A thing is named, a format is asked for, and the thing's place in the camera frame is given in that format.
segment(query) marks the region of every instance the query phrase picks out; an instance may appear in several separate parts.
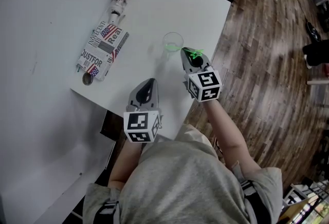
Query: bottle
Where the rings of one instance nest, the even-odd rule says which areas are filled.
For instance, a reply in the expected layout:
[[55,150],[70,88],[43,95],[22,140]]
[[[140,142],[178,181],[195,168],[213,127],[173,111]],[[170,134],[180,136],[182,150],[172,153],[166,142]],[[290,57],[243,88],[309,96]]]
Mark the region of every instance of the bottle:
[[126,0],[113,0],[111,4],[111,16],[109,23],[113,25],[118,24],[120,15],[123,13],[125,6],[127,5]]

